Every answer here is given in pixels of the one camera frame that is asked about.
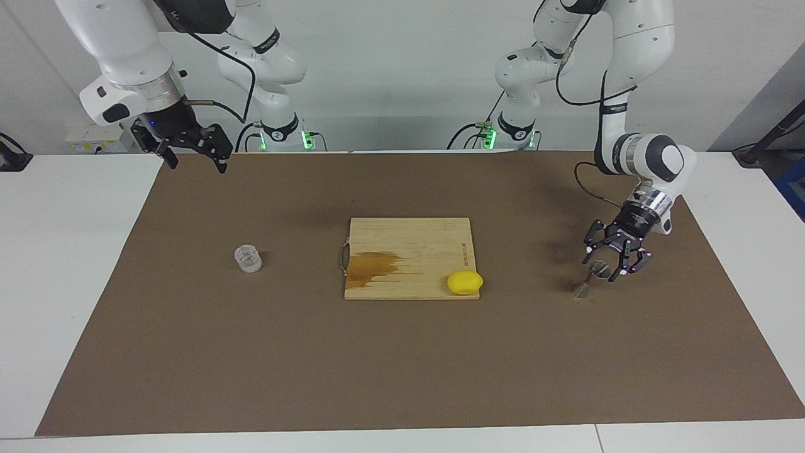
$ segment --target white table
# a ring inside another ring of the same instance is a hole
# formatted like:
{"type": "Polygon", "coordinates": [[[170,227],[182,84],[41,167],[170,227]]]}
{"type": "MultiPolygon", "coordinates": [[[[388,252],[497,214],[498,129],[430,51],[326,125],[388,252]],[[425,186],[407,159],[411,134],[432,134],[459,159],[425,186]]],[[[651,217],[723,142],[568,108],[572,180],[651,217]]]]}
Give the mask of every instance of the white table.
{"type": "MultiPolygon", "coordinates": [[[[0,451],[805,451],[805,420],[30,438],[161,162],[37,156],[24,172],[0,173],[0,451]]],[[[805,224],[761,171],[730,155],[700,155],[685,198],[802,399],[805,224]]]]}

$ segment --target lemon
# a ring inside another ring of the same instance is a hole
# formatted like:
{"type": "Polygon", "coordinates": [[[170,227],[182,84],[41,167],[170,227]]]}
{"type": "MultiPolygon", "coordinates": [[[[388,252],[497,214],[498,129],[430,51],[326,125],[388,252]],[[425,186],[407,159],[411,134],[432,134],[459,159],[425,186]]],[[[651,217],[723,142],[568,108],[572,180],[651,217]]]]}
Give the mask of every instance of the lemon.
{"type": "Polygon", "coordinates": [[[481,274],[475,271],[454,272],[448,277],[448,289],[453,294],[468,296],[478,292],[484,284],[481,274]]]}

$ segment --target white control box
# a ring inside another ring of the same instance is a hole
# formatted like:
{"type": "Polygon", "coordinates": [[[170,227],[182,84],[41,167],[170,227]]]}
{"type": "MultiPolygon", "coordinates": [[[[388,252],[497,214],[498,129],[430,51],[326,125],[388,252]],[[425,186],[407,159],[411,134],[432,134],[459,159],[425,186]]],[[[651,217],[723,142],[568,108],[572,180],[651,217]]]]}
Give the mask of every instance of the white control box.
{"type": "Polygon", "coordinates": [[[70,149],[77,154],[122,154],[140,152],[130,132],[119,124],[87,126],[76,129],[64,137],[70,149]]]}

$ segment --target wooden cutting board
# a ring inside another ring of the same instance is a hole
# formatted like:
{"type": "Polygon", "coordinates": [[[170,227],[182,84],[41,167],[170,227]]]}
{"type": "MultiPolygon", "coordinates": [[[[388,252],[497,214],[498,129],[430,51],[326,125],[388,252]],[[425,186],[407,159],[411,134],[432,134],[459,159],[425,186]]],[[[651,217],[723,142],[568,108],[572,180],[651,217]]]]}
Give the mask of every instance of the wooden cutting board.
{"type": "Polygon", "coordinates": [[[353,218],[344,299],[477,300],[448,290],[461,270],[476,270],[469,218],[353,218]]]}

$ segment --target blue object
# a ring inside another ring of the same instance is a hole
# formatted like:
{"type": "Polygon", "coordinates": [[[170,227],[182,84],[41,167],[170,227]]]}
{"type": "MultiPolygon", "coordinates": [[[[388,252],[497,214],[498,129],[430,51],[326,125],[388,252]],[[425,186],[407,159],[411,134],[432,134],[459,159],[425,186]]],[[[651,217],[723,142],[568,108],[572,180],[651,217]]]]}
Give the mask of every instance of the blue object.
{"type": "Polygon", "coordinates": [[[791,170],[783,173],[775,182],[777,190],[782,193],[788,204],[794,208],[799,217],[805,221],[805,157],[800,159],[791,170]]]}

